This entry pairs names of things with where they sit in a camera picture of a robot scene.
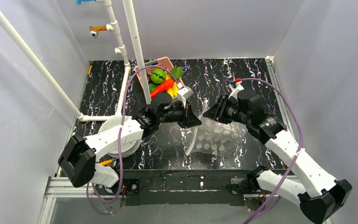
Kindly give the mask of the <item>clear polka dot zip bag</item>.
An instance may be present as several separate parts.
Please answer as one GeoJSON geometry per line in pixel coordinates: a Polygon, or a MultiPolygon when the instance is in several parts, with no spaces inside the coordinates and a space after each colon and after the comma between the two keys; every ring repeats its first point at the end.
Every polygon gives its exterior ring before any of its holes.
{"type": "Polygon", "coordinates": [[[198,119],[200,126],[190,128],[186,139],[188,140],[185,155],[192,153],[218,154],[228,157],[241,143],[246,141],[245,135],[248,132],[245,125],[232,122],[222,124],[203,117],[209,109],[209,100],[202,102],[201,113],[198,119]]]}

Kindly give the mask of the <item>orange toy carrot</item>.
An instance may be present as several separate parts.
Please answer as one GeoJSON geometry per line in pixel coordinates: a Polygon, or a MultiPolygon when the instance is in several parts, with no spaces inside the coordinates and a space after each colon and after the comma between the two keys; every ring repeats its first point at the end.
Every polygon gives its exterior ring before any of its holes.
{"type": "Polygon", "coordinates": [[[177,83],[179,89],[184,87],[184,85],[179,81],[182,78],[182,73],[183,69],[181,67],[174,66],[171,70],[172,79],[166,79],[163,83],[159,84],[159,86],[151,93],[151,97],[154,98],[157,96],[158,93],[166,92],[166,90],[170,89],[174,85],[174,82],[177,83]]]}

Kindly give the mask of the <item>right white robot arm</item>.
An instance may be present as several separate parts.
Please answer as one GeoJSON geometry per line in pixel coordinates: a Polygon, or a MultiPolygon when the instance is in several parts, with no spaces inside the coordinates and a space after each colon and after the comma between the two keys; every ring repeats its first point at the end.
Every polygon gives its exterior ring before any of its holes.
{"type": "Polygon", "coordinates": [[[313,223],[322,224],[345,203],[352,190],[346,180],[338,180],[321,168],[305,149],[299,149],[285,124],[274,114],[264,110],[263,98],[253,91],[240,90],[228,96],[221,95],[203,117],[229,124],[244,124],[248,132],[278,155],[297,176],[298,182],[275,174],[264,166],[247,173],[237,184],[242,189],[270,191],[295,205],[313,223]]]}

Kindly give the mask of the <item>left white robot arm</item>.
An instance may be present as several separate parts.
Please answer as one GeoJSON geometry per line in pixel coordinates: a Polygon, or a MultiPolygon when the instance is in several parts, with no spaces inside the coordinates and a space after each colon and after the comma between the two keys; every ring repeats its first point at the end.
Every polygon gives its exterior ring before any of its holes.
{"type": "Polygon", "coordinates": [[[190,103],[172,102],[170,95],[159,93],[134,118],[120,121],[117,126],[95,135],[71,136],[58,159],[58,165],[75,188],[89,182],[111,188],[116,182],[122,182],[123,174],[98,164],[100,158],[122,149],[124,144],[153,134],[161,123],[177,123],[181,128],[202,124],[190,103]]]}

